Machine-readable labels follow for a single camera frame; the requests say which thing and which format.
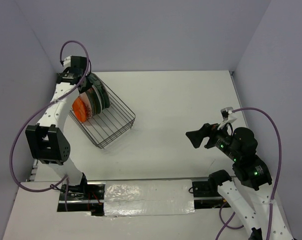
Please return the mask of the red teal floral plate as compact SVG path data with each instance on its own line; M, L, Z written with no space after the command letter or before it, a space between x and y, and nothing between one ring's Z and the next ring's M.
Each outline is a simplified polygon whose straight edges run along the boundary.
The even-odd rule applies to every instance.
M91 105L92 105L92 110L93 110L93 116L98 115L102 112L102 105L101 105L101 100L100 97L98 96L98 93L96 90L91 87L87 91L81 93L80 98L85 101L89 100Z

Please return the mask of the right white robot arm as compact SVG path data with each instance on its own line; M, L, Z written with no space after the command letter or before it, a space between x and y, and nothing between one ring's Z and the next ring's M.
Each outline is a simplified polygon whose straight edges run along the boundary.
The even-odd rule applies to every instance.
M292 240L278 204L272 197L274 183L266 164L256 154L258 142L246 127L236 128L232 134L227 127L204 124L199 130L186 133L194 148L208 138L205 148L218 148L234 163L232 169L250 198L247 201L230 175L219 170L209 175L208 190L221 195L241 220L250 240Z

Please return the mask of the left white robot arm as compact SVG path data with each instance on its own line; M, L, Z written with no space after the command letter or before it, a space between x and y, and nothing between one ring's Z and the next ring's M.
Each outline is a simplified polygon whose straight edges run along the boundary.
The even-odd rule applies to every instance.
M89 187L82 173L70 158L71 146L63 134L66 118L72 104L79 96L89 61L82 56L69 56L63 61L64 71L57 75L56 86L51 101L43 116L35 125L28 125L25 130L31 155L34 159L47 165L59 177L67 176L63 190L70 191L81 200L87 197Z

